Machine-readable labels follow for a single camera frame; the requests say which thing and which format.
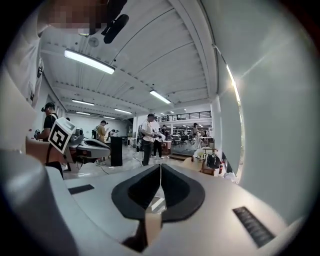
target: backpack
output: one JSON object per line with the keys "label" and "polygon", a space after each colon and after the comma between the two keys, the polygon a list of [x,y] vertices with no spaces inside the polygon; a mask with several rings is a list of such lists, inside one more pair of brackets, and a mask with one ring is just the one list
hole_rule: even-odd
{"label": "backpack", "polygon": [[99,139],[99,133],[98,133],[98,127],[99,125],[97,125],[93,130],[92,130],[92,139]]}
{"label": "backpack", "polygon": [[136,138],[136,147],[137,147],[137,151],[142,151],[143,150],[143,144],[142,144],[142,140],[143,140],[143,137],[145,136],[142,132],[142,124],[139,125],[139,128],[138,128],[138,136]]}

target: black speaker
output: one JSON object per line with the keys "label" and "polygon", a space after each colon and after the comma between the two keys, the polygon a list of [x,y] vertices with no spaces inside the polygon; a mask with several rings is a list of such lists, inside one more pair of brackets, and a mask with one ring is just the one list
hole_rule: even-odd
{"label": "black speaker", "polygon": [[121,137],[111,137],[111,166],[122,166]]}

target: chair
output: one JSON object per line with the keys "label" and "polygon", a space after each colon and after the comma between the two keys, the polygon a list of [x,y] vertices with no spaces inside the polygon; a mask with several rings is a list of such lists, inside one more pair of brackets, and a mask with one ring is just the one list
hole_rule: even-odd
{"label": "chair", "polygon": [[182,136],[181,136],[181,145],[182,145],[183,143],[187,144],[187,142],[188,142],[188,144],[189,144],[189,136],[188,136],[188,135],[182,135]]}
{"label": "chair", "polygon": [[181,146],[180,142],[181,142],[181,139],[179,138],[179,136],[173,135],[173,144],[177,145],[177,143],[179,143],[179,145]]}

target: white floor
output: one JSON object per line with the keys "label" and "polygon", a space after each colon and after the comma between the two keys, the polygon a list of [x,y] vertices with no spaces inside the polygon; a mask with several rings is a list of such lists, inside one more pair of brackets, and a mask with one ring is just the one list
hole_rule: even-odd
{"label": "white floor", "polygon": [[[102,175],[112,175],[119,172],[126,172],[142,166],[142,152],[136,152],[136,149],[131,146],[122,146],[122,166],[112,167],[110,159],[106,160],[106,165],[97,166],[95,163],[84,164],[77,173],[69,171],[63,172],[65,180],[77,179],[81,177],[96,177]],[[169,159],[164,155],[164,159],[150,158],[149,165],[154,164],[169,164],[180,165],[182,161]]]}

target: ceiling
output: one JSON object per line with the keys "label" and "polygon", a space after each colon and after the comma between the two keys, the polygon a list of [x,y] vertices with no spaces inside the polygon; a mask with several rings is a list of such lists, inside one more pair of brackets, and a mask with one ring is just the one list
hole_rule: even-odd
{"label": "ceiling", "polygon": [[[190,20],[183,20],[167,0],[128,1],[121,13],[129,21],[110,44],[103,42],[101,32],[84,37],[50,27],[43,33],[44,74],[67,111],[126,119],[168,108],[151,90],[169,99],[172,109],[209,97],[199,38],[196,43],[197,33],[191,34],[185,24]],[[98,46],[93,47],[90,40]],[[115,72],[108,74],[65,58],[66,48],[105,62]]]}

